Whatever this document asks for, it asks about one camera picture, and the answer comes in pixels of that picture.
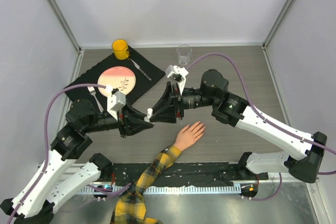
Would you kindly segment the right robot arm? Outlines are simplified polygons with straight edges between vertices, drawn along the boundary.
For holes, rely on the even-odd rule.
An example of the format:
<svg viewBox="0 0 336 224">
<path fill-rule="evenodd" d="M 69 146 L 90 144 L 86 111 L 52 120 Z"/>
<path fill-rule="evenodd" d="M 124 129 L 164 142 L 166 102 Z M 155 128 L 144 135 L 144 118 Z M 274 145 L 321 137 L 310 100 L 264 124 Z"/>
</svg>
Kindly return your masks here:
<svg viewBox="0 0 336 224">
<path fill-rule="evenodd" d="M 305 183 L 316 181 L 327 142 L 325 134 L 305 133 L 264 114 L 229 92 L 228 80 L 215 69 L 203 73 L 198 89 L 185 87 L 184 68 L 169 66 L 166 74 L 170 81 L 164 94 L 147 111 L 150 122 L 176 123 L 187 109 L 211 106 L 217 121 L 251 132 L 281 148 L 276 153 L 244 152 L 237 164 L 239 177 L 250 179 L 261 173 L 288 173 Z"/>
</svg>

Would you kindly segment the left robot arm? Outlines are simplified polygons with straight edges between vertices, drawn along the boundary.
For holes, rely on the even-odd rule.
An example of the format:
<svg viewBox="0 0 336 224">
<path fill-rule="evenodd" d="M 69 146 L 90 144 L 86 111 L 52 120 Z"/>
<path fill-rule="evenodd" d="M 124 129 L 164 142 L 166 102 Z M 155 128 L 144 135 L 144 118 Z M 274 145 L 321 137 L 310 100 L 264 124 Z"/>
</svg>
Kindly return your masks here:
<svg viewBox="0 0 336 224">
<path fill-rule="evenodd" d="M 107 181 L 113 171 L 112 162 L 101 153 L 93 154 L 74 175 L 58 183 L 68 168 L 92 143 L 92 132 L 117 129 L 122 137 L 132 136 L 154 125 L 145 115 L 129 105 L 117 111 L 113 118 L 99 112 L 86 99 L 75 101 L 66 114 L 66 125 L 47 145 L 45 161 L 22 192 L 3 200 L 2 211 L 11 223 L 50 223 L 59 208 L 85 186 Z"/>
</svg>

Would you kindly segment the yellow plaid sleeve forearm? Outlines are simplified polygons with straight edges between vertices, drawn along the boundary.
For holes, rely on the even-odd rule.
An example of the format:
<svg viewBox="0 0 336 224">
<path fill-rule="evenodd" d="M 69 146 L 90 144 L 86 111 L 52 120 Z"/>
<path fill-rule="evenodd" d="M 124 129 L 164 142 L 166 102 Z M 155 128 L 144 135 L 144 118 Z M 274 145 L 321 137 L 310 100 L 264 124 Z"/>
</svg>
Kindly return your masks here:
<svg viewBox="0 0 336 224">
<path fill-rule="evenodd" d="M 158 153 L 155 160 L 144 170 L 138 180 L 124 191 L 116 203 L 111 223 L 161 223 L 162 221 L 146 217 L 144 192 L 159 176 L 174 164 L 181 151 L 175 146 L 168 146 Z"/>
</svg>

